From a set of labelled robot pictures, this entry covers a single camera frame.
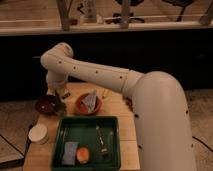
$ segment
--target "wooden surface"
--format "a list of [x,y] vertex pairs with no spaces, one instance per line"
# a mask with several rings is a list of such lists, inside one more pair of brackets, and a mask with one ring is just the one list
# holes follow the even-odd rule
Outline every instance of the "wooden surface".
[[[89,83],[69,83],[67,88],[71,92],[71,96],[65,99],[64,102],[67,105],[67,116],[70,117],[74,116],[74,103],[78,96],[95,89],[97,90],[97,95],[101,98],[104,92],[104,88]],[[134,118],[123,97],[118,93],[109,91],[107,96],[102,99],[102,106],[97,115],[118,117],[121,148],[120,170],[140,170]],[[24,171],[51,170],[52,150],[59,119],[60,117],[58,116],[39,116],[38,123],[43,123],[48,127],[49,139],[43,145],[34,143],[30,145],[23,167]]]

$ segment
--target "cable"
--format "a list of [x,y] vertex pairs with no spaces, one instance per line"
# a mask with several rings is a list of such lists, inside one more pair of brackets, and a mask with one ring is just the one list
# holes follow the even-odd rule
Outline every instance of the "cable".
[[206,148],[208,148],[211,152],[213,152],[213,149],[211,147],[209,147],[206,143],[204,143],[202,140],[200,140],[199,138],[192,136],[192,138],[194,138],[195,140],[199,141],[201,144],[203,144]]
[[18,153],[22,155],[22,157],[25,157],[25,155],[16,147],[14,146],[11,142],[9,142],[2,134],[0,134],[0,137],[3,138],[11,147],[13,147]]

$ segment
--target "green tray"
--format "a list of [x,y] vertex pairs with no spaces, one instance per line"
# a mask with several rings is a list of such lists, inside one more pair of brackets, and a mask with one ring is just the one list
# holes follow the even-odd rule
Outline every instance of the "green tray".
[[[102,155],[96,124],[100,126],[107,155]],[[87,164],[63,165],[62,157],[67,141],[78,142],[78,147],[87,146],[90,160]],[[114,116],[74,116],[61,119],[53,149],[53,171],[118,171],[121,166],[118,120]]]

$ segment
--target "floor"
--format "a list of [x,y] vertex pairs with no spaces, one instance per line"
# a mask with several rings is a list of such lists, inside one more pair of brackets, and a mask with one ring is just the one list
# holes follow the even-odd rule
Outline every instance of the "floor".
[[[213,89],[185,91],[191,118],[192,134],[213,148]],[[25,152],[26,138],[31,124],[35,124],[38,113],[34,109],[36,100],[1,102],[0,133]],[[198,171],[213,170],[213,153],[194,139],[194,150]],[[21,158],[20,154],[0,138],[0,161]],[[21,171],[20,164],[0,164],[0,170]]]
[[[80,19],[77,10],[81,1],[73,0],[69,16]],[[187,6],[183,21],[197,21],[208,9],[211,0],[194,0]],[[103,18],[112,18],[113,13],[120,13],[121,6],[115,0],[96,0],[97,13]],[[176,21],[181,7],[162,0],[145,0],[136,7],[131,7],[134,16],[145,19],[145,23]],[[1,0],[0,29],[21,27],[54,27],[60,26],[60,17],[53,0]]]

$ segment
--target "dark background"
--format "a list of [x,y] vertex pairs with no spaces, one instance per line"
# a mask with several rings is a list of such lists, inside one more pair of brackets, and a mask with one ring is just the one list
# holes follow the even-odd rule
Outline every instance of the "dark background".
[[44,94],[46,70],[34,57],[59,42],[72,46],[75,59],[143,73],[165,71],[185,90],[213,88],[213,29],[2,36],[0,100]]

